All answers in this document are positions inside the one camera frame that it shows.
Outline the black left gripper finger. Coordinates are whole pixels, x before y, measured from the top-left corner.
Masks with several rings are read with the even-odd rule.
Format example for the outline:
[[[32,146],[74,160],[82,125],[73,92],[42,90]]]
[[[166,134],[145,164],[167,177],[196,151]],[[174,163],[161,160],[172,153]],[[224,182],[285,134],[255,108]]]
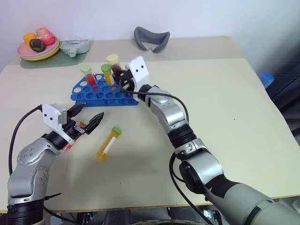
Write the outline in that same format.
[[[67,117],[72,118],[75,117],[80,111],[85,107],[85,103],[80,103],[72,106],[67,110]]]
[[[85,133],[89,135],[94,129],[96,129],[98,127],[98,125],[100,124],[101,120],[103,119],[103,117],[104,117],[104,112],[101,112],[101,113],[95,115],[89,121],[89,124],[85,128]]]

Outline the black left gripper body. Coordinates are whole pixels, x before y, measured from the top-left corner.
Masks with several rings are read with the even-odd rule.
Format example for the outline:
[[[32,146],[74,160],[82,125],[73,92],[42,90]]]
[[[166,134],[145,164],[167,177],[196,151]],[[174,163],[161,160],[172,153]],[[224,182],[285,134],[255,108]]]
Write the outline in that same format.
[[[86,121],[80,121],[78,124],[72,119],[67,119],[67,123],[62,126],[63,131],[72,138],[73,141],[77,140],[82,133],[79,132],[79,129],[85,129],[87,127]]]

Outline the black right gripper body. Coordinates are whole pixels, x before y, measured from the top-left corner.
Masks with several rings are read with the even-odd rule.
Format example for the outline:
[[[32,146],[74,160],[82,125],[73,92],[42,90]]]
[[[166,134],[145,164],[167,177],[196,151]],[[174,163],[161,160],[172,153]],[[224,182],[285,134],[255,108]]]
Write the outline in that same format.
[[[121,92],[134,92],[135,84],[130,70],[123,72],[119,80],[119,88]]]

